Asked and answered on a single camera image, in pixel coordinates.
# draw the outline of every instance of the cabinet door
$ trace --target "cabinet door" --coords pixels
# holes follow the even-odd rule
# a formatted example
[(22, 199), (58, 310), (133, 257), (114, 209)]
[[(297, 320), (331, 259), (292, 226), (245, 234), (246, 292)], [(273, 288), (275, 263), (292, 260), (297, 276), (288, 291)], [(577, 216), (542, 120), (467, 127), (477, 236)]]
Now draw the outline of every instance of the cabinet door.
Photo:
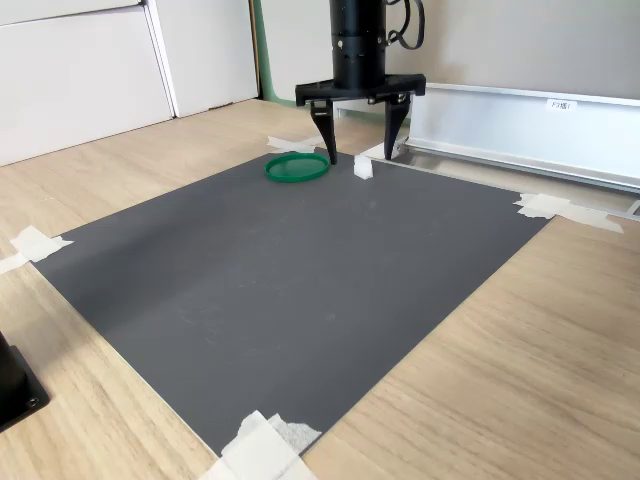
[(139, 0), (2, 0), (0, 25), (136, 5)]
[(258, 95), (247, 0), (149, 0), (176, 115)]
[(0, 27), (0, 165), (171, 118), (142, 7)]

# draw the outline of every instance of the black cable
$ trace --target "black cable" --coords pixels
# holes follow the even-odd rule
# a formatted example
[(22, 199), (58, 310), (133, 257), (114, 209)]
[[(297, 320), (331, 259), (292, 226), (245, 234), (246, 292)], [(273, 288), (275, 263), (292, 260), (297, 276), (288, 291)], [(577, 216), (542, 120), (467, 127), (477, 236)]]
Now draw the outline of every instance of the black cable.
[[(385, 4), (387, 6), (395, 5), (399, 1), (400, 0), (385, 0)], [(397, 31), (397, 30), (389, 31), (389, 38), (387, 40), (387, 45), (391, 45), (393, 42), (397, 40), (400, 42), (400, 45), (402, 45), (407, 50), (417, 50), (422, 46), (424, 42), (424, 23), (425, 23), (424, 6), (422, 5), (422, 0), (414, 0), (414, 1), (416, 2), (416, 5), (418, 7), (418, 16), (419, 16), (419, 22), (420, 22), (418, 26), (418, 39), (416, 41), (415, 46), (413, 47), (410, 46), (404, 39), (404, 34), (409, 28), (409, 23), (411, 21), (411, 4), (409, 3), (409, 0), (404, 0), (404, 8), (405, 8), (404, 25), (402, 25), (402, 28), (400, 29), (400, 31)]]

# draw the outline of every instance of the gray mat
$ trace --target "gray mat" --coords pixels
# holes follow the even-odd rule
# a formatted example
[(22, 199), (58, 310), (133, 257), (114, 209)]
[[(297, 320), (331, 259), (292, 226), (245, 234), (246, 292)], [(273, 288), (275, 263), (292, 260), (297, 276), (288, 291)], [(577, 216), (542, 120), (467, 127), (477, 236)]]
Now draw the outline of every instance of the gray mat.
[(44, 276), (216, 452), (254, 410), (326, 432), (546, 223), (519, 195), (267, 155), (64, 235)]

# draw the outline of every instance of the green ring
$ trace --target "green ring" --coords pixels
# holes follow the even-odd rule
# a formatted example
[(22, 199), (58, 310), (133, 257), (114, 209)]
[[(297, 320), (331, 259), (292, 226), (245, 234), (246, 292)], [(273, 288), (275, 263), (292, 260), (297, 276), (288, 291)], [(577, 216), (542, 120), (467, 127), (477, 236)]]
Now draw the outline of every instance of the green ring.
[[(316, 160), (314, 163), (306, 162), (305, 164), (295, 164), (299, 160)], [(282, 172), (274, 173), (273, 167), (282, 166), (286, 169), (287, 165), (293, 165), (299, 173)], [(282, 157), (276, 157), (270, 160), (264, 167), (264, 172), (271, 180), (282, 183), (306, 182), (314, 178), (321, 177), (329, 170), (329, 160), (317, 153), (290, 153)]]

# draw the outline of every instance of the wood grain surface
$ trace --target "wood grain surface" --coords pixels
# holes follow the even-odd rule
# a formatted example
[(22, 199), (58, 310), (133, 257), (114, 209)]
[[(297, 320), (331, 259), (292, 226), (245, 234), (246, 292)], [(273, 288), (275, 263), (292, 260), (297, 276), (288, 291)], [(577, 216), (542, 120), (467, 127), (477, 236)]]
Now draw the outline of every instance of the wood grain surface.
[[(382, 141), (340, 119), (338, 148)], [(0, 257), (317, 135), (259, 101), (0, 169)], [(640, 479), (640, 223), (554, 219), (304, 457), (319, 479)], [(0, 434), (0, 478), (197, 479), (211, 452), (30, 265), (0, 275), (0, 330), (52, 396)]]

